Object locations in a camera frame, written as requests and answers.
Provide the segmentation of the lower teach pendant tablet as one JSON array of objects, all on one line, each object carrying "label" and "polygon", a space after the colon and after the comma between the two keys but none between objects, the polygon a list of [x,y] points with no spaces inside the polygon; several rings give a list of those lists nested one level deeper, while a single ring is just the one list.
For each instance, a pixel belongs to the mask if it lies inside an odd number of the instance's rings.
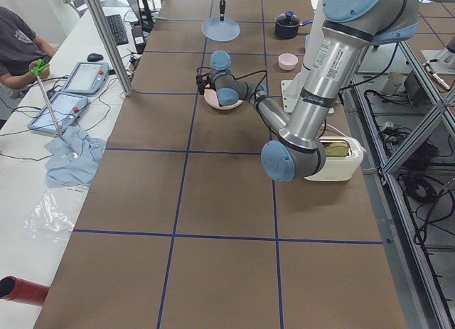
[{"label": "lower teach pendant tablet", "polygon": [[[67,92],[57,92],[51,97],[50,105],[59,129],[63,133],[69,126],[76,123],[76,120],[88,105],[88,98]],[[38,115],[30,121],[28,129],[45,134],[56,134],[56,127],[47,107],[42,108]]]}]

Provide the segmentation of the clear plastic bag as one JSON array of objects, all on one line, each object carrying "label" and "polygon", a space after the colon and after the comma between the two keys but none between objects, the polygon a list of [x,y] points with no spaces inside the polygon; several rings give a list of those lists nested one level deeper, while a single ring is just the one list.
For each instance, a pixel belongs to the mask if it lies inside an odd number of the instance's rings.
[{"label": "clear plastic bag", "polygon": [[67,243],[86,193],[77,188],[48,189],[25,218],[21,236],[33,242]]}]

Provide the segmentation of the black computer mouse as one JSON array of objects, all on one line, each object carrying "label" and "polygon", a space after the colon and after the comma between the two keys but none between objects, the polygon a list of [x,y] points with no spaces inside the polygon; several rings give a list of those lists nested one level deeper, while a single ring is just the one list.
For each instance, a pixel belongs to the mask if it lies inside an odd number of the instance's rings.
[{"label": "black computer mouse", "polygon": [[104,59],[103,55],[98,54],[98,53],[90,53],[87,56],[87,62],[98,62],[98,61],[101,61],[103,59]]}]

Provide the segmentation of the dark blue pot with lid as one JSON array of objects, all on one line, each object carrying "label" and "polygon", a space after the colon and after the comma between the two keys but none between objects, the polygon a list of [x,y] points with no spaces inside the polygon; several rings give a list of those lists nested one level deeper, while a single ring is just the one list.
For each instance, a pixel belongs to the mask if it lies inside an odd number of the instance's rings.
[{"label": "dark blue pot with lid", "polygon": [[274,34],[277,38],[288,40],[297,36],[301,26],[306,26],[313,23],[312,19],[301,20],[293,11],[287,11],[279,14],[275,18]]}]

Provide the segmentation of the light blue cloth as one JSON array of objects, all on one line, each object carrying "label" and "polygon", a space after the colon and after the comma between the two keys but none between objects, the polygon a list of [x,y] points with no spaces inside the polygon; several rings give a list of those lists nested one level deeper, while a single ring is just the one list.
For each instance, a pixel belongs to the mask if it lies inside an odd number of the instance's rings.
[{"label": "light blue cloth", "polygon": [[90,186],[105,152],[106,141],[91,137],[84,129],[69,126],[61,138],[54,138],[45,148],[52,154],[45,164],[45,182],[49,188]]}]

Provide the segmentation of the teach pendant tablet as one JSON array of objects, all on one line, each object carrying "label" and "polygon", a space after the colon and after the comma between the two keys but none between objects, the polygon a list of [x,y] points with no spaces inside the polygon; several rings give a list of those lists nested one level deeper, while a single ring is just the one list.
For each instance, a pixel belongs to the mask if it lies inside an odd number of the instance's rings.
[{"label": "teach pendant tablet", "polygon": [[61,91],[93,96],[105,83],[109,65],[102,62],[78,62]]},{"label": "teach pendant tablet", "polygon": [[[69,126],[76,123],[76,120],[88,105],[88,98],[67,92],[57,92],[51,97],[50,105],[59,129],[63,133]],[[56,127],[47,107],[42,108],[38,115],[30,121],[28,129],[45,134],[56,134]]]}]

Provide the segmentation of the blue plate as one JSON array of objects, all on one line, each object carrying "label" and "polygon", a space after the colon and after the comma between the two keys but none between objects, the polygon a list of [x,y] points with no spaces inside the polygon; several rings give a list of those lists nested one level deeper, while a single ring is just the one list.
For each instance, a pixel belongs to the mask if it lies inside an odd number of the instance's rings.
[{"label": "blue plate", "polygon": [[236,39],[240,34],[239,25],[231,18],[212,17],[205,20],[201,26],[206,38],[217,42],[229,42]]}]

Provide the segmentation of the upper teach pendant tablet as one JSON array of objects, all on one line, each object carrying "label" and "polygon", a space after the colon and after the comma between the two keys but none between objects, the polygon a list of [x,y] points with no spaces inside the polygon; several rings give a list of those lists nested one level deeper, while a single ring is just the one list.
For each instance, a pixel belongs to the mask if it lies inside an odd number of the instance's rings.
[{"label": "upper teach pendant tablet", "polygon": [[102,62],[78,62],[61,91],[93,96],[105,83],[109,65]]}]

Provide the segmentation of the black box with white label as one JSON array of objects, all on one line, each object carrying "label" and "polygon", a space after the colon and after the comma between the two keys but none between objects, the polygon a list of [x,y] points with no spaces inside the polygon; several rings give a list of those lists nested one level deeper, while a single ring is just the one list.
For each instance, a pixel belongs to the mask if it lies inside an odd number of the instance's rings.
[{"label": "black box with white label", "polygon": [[136,48],[136,52],[138,54],[142,54],[144,52],[146,41],[143,34],[143,30],[141,26],[135,26],[131,29],[132,32],[132,39],[134,42],[134,46]]}]

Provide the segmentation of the black keyboard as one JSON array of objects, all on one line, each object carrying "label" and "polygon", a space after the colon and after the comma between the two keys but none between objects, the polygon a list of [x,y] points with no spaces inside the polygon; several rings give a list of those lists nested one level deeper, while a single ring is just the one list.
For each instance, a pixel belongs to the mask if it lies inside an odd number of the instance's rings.
[{"label": "black keyboard", "polygon": [[111,31],[116,45],[126,45],[129,43],[126,28],[120,14],[105,16],[107,25]]}]

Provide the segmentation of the pink bowl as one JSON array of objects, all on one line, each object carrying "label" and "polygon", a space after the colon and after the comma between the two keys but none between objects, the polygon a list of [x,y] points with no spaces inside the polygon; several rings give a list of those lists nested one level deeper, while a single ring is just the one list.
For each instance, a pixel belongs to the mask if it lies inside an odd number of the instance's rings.
[{"label": "pink bowl", "polygon": [[282,53],[278,56],[278,65],[282,70],[291,71],[298,63],[298,57],[292,53]]}]

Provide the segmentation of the pink plate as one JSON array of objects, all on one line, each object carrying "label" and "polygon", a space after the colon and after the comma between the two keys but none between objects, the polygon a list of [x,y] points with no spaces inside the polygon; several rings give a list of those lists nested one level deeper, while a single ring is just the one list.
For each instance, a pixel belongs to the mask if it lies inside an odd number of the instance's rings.
[{"label": "pink plate", "polygon": [[219,104],[219,101],[218,101],[218,97],[217,97],[217,94],[216,94],[216,91],[215,90],[212,90],[212,89],[205,89],[205,92],[204,92],[204,100],[205,102],[212,108],[214,109],[218,109],[218,110],[230,110],[230,109],[234,109],[236,107],[239,107],[242,103],[243,103],[243,100],[238,100],[235,104],[233,105],[228,105],[228,106],[221,106]]}]

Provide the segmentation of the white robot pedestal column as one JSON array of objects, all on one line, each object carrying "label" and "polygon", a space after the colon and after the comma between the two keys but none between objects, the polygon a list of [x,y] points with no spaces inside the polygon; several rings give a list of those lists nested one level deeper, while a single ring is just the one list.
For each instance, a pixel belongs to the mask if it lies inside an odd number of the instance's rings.
[{"label": "white robot pedestal column", "polygon": [[311,31],[305,42],[305,55],[302,67],[305,73],[309,73],[311,71],[312,65],[319,53],[319,49],[324,39],[322,31],[324,21],[325,14],[323,12],[323,0],[318,0],[313,23],[311,24]]}]

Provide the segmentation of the white toaster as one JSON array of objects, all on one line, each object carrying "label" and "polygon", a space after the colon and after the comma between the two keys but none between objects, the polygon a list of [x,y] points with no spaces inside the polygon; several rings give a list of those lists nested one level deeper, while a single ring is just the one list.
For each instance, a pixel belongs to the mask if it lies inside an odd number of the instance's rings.
[{"label": "white toaster", "polygon": [[306,179],[312,181],[349,180],[362,163],[366,150],[357,139],[347,136],[330,124],[327,127],[336,135],[320,138],[326,151],[326,162],[318,173],[308,176]]}]

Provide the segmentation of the red tube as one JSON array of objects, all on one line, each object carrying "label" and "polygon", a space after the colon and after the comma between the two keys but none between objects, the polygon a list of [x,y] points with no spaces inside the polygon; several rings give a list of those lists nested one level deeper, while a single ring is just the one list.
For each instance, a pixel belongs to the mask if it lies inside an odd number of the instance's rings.
[{"label": "red tube", "polygon": [[42,306],[49,292],[49,287],[33,283],[15,276],[1,280],[1,300]]}]

